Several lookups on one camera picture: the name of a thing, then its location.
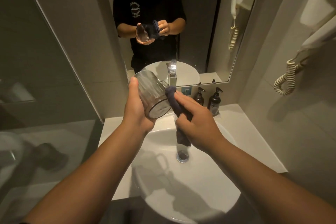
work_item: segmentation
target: countertop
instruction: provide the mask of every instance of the countertop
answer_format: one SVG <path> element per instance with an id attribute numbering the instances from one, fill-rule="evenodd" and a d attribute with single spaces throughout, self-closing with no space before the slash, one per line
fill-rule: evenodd
<path id="1" fill-rule="evenodd" d="M 105 120 L 99 146 L 120 125 L 122 118 L 123 117 L 116 117 Z M 287 172 L 284 165 L 279 161 L 238 104 L 220 106 L 219 115 L 215 116 L 214 119 L 227 129 L 239 148 L 274 171 L 278 173 Z M 168 113 L 168 115 L 165 115 L 156 121 L 153 131 L 174 127 L 174 118 Z M 136 189 L 133 189 L 135 186 L 132 183 L 132 168 L 128 167 L 112 200 L 139 196 L 139 192 Z"/>

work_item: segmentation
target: blue sticker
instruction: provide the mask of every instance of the blue sticker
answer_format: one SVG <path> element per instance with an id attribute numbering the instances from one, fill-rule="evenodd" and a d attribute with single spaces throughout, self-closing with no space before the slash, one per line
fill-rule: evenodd
<path id="1" fill-rule="evenodd" d="M 186 96 L 190 96 L 191 95 L 191 89 L 192 87 L 182 87 L 182 94 L 186 95 Z"/>

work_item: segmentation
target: faucet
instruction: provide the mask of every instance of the faucet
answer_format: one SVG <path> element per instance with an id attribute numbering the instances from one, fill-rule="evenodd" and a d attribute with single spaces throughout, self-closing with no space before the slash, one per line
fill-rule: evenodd
<path id="1" fill-rule="evenodd" d="M 171 62 L 167 63 L 168 69 L 168 84 L 170 86 L 176 86 L 177 75 L 176 75 L 176 59 L 172 59 Z"/>

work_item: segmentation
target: white sink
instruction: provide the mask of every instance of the white sink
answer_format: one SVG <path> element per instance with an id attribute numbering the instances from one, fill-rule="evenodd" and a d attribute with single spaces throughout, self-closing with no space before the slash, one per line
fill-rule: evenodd
<path id="1" fill-rule="evenodd" d="M 170 61 L 155 62 L 145 68 L 152 71 L 160 81 L 168 83 L 168 62 Z M 200 82 L 200 75 L 197 70 L 186 63 L 177 61 L 176 74 L 176 86 L 197 85 Z"/>
<path id="2" fill-rule="evenodd" d="M 172 114 L 158 120 L 159 130 L 149 133 L 132 162 L 132 172 L 146 203 L 163 217 L 178 223 L 198 223 L 227 213 L 240 196 L 238 188 L 210 156 L 176 142 Z M 233 144 L 225 128 L 221 133 Z M 180 163 L 177 152 L 189 160 Z"/>

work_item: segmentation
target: drain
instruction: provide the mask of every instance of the drain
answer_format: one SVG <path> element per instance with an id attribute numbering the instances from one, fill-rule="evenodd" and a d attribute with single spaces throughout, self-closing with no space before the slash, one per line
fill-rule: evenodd
<path id="1" fill-rule="evenodd" d="M 185 163 L 189 160 L 189 155 L 185 151 L 179 151 L 176 155 L 176 158 L 179 162 Z"/>

